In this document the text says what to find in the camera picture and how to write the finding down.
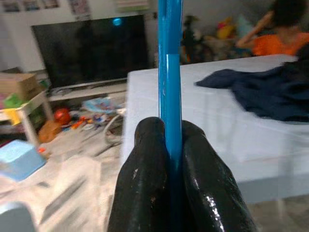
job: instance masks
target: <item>orange toy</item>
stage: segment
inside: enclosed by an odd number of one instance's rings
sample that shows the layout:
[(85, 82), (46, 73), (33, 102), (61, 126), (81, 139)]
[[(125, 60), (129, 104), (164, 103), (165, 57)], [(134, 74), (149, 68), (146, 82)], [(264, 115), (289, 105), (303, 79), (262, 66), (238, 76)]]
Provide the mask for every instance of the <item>orange toy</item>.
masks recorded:
[(83, 124), (83, 121), (78, 121), (76, 123), (73, 124), (73, 126), (71, 126), (71, 128), (74, 130), (74, 129), (77, 129), (79, 128), (80, 125)]
[(49, 143), (61, 132), (61, 125), (57, 122), (48, 120), (39, 131), (41, 143)]
[(67, 125), (71, 121), (71, 116), (68, 109), (59, 109), (54, 114), (56, 122), (61, 125)]

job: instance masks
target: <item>dark blue cloth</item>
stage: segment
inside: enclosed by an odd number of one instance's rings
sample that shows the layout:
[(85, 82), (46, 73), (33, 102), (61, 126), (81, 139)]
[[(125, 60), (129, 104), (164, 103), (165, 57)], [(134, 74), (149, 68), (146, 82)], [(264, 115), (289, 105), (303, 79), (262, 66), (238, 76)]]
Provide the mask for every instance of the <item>dark blue cloth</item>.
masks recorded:
[(241, 106), (260, 117), (280, 121), (309, 122), (309, 73), (300, 62), (266, 72), (214, 72), (196, 85), (230, 88)]

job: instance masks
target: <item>child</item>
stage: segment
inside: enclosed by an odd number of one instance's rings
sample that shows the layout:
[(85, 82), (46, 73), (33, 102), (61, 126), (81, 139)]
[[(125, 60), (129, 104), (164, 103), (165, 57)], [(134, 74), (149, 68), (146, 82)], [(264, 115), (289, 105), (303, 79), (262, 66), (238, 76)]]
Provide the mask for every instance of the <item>child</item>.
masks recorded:
[[(299, 28), (306, 9), (306, 0), (275, 0), (255, 28), (237, 42), (237, 47), (252, 49), (256, 56), (296, 55), (301, 47), (309, 43), (309, 33), (303, 33)], [(275, 35), (256, 36), (270, 24), (274, 26)]]

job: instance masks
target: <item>black hair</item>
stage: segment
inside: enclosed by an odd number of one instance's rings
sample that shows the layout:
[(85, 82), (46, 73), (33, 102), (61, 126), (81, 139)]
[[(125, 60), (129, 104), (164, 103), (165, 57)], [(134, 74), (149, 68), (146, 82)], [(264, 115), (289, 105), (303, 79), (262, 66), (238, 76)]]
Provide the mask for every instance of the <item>black hair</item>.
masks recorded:
[(275, 0), (270, 10), (274, 12), (275, 27), (295, 26), (307, 11), (307, 0)]

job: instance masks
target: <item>yellow stuffed toy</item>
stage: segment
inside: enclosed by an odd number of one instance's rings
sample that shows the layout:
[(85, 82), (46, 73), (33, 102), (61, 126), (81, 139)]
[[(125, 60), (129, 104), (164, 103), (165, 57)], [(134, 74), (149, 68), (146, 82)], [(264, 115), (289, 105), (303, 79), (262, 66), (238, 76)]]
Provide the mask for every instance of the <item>yellow stuffed toy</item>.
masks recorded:
[(236, 26), (232, 24), (232, 18), (229, 17), (218, 25), (217, 37), (220, 40), (231, 39), (234, 37)]

